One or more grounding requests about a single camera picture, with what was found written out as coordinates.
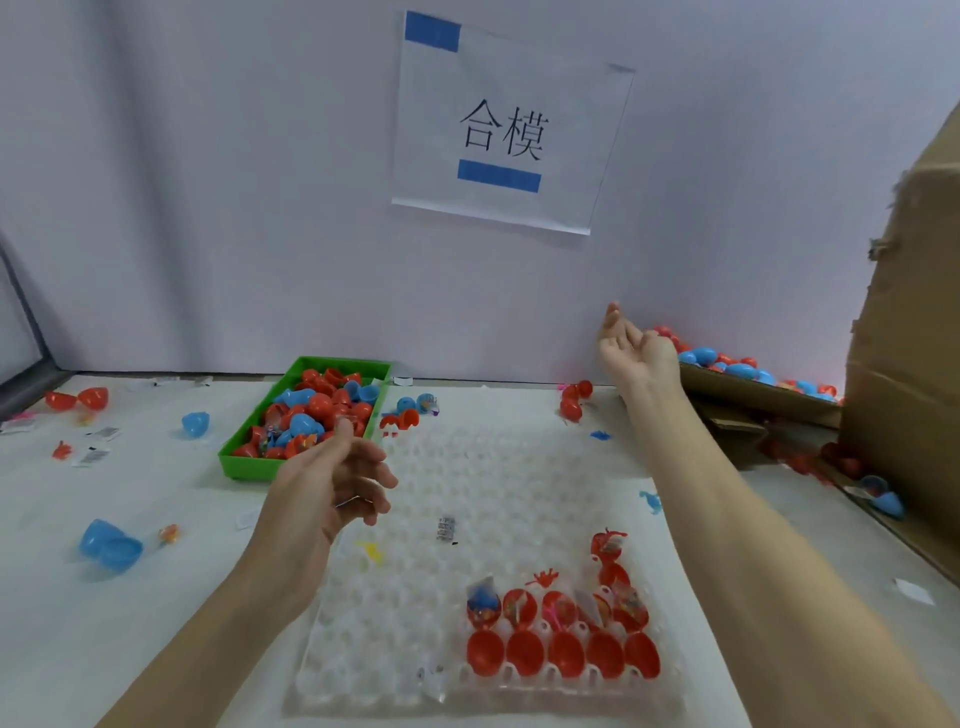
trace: hand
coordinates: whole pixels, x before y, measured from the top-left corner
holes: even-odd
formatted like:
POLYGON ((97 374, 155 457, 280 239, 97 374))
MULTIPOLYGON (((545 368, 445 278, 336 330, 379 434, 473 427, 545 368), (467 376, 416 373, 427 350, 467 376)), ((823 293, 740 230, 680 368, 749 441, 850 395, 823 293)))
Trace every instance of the hand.
POLYGON ((655 331, 641 332, 620 312, 619 303, 607 306, 597 333, 597 349, 624 397, 639 388, 670 395, 683 392, 673 343, 655 331))
POLYGON ((384 451, 355 438, 347 419, 334 432, 280 466, 234 569, 280 629, 309 606, 341 529, 357 518, 376 525, 390 511, 383 489, 395 488, 397 479, 383 462, 384 451))

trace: cardboard box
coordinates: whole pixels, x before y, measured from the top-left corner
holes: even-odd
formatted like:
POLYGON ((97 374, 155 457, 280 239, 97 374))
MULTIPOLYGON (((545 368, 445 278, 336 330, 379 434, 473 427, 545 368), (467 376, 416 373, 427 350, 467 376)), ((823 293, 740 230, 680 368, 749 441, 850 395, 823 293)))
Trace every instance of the cardboard box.
POLYGON ((897 185, 870 258, 840 441, 900 495, 907 520, 887 526, 960 584, 960 107, 897 185))

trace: forearm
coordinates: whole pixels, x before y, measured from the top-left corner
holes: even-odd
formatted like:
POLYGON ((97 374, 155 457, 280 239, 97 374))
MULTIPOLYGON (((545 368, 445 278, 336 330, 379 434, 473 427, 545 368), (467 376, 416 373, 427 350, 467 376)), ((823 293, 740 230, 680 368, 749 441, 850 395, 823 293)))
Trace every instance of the forearm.
POLYGON ((232 574, 97 728, 212 728, 280 629, 232 574))
POLYGON ((883 623, 750 489, 682 392, 625 399, 690 584, 757 728, 955 725, 883 623))

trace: right hand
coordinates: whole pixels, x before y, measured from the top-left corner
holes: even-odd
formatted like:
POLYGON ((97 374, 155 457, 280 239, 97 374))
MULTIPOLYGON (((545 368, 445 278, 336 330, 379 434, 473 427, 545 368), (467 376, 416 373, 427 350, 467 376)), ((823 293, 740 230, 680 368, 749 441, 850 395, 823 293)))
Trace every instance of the right hand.
POLYGON ((607 306, 597 333, 597 349, 621 395, 638 388, 683 392, 673 342, 655 331, 640 331, 620 312, 619 303, 607 306))

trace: blue tape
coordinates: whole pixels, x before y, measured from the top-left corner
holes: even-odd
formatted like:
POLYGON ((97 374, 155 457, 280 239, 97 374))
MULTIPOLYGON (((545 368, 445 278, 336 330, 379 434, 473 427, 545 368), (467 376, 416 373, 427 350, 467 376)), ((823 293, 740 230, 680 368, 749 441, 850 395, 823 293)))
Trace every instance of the blue tape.
POLYGON ((424 15, 422 12, 407 11, 403 38, 456 53, 460 48, 460 24, 424 15))
POLYGON ((540 192, 540 175, 533 172, 524 172, 521 169, 498 167, 495 164, 484 164, 480 161, 460 160, 457 170, 457 179, 467 182, 482 182, 495 184, 498 187, 511 187, 523 192, 540 192))

